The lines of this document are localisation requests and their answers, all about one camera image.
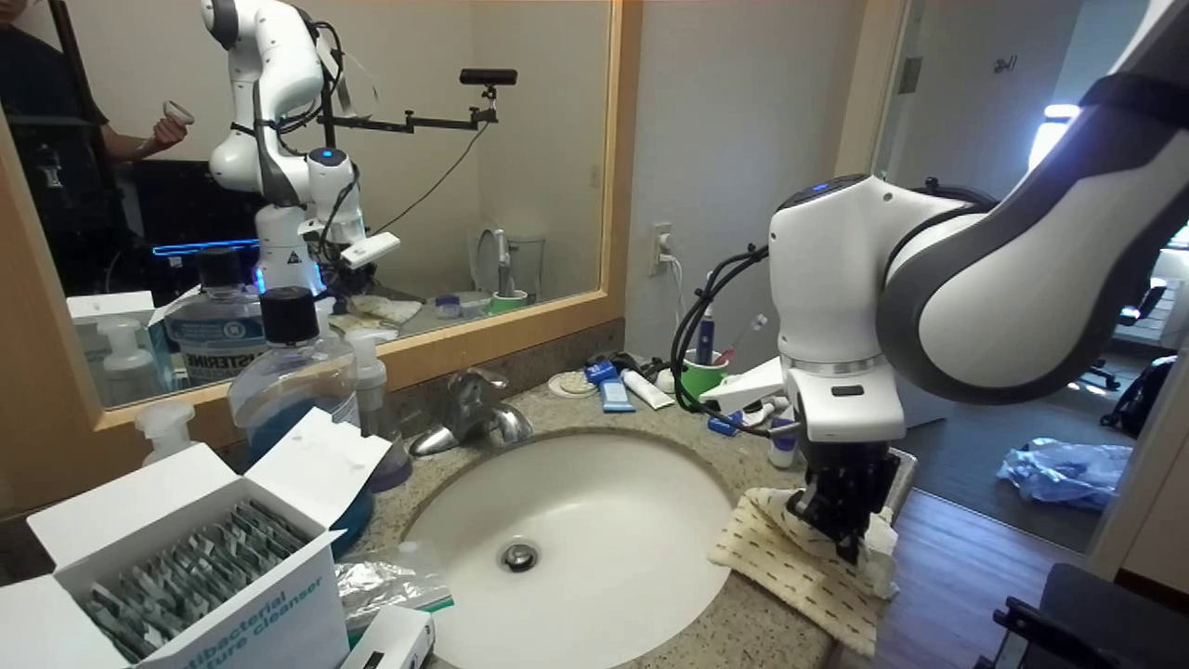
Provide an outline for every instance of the sink drain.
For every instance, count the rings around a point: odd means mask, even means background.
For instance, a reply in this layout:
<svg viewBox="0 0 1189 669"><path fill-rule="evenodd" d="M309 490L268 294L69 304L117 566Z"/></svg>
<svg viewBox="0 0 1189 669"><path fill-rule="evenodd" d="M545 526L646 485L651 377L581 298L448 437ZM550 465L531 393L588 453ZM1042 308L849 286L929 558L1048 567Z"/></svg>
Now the sink drain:
<svg viewBox="0 0 1189 669"><path fill-rule="evenodd" d="M531 541L513 541L497 558L508 573L531 573L543 552Z"/></svg>

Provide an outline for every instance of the person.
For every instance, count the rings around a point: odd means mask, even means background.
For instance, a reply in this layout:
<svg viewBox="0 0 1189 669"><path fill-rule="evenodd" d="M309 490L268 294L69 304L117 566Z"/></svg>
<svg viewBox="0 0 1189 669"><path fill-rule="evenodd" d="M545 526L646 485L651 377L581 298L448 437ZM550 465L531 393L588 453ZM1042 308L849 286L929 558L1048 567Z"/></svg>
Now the person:
<svg viewBox="0 0 1189 669"><path fill-rule="evenodd" d="M18 30L30 0L0 0L0 105L69 294L103 289L137 250L111 172L187 138L163 116L148 138L111 128L65 53Z"/></svg>

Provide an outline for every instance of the box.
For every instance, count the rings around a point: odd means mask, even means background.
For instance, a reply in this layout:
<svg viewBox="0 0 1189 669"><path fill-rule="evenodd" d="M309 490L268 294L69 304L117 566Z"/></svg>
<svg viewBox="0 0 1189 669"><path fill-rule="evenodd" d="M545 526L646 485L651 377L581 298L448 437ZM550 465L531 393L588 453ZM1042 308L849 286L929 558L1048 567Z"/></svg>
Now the box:
<svg viewBox="0 0 1189 669"><path fill-rule="evenodd" d="M367 483L392 442L360 437L311 408L252 471L233 475L209 445L189 445L88 494L30 516L56 559L54 575L0 589L0 663L117 669L129 663L74 603L95 580L261 502L311 533L284 566L216 606L143 663L187 669L326 669L346 657L346 613L326 530Z"/></svg>

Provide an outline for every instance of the white sink basin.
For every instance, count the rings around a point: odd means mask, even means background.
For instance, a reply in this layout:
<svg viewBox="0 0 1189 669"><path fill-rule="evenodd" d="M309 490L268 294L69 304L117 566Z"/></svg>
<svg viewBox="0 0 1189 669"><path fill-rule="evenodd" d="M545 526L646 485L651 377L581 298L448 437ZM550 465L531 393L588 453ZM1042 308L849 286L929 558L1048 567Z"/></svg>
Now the white sink basin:
<svg viewBox="0 0 1189 669"><path fill-rule="evenodd" d="M439 657L460 669L632 662L721 589L734 502L675 445L627 429L535 437L448 483L410 538L448 558Z"/></svg>

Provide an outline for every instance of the wall outlet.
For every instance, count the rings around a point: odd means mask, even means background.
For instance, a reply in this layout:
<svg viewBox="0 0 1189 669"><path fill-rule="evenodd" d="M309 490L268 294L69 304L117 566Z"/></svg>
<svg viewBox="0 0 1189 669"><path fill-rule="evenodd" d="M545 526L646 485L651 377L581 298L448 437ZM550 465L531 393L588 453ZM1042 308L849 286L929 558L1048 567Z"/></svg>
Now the wall outlet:
<svg viewBox="0 0 1189 669"><path fill-rule="evenodd" d="M667 274L672 268L672 221L656 225L656 274Z"/></svg>

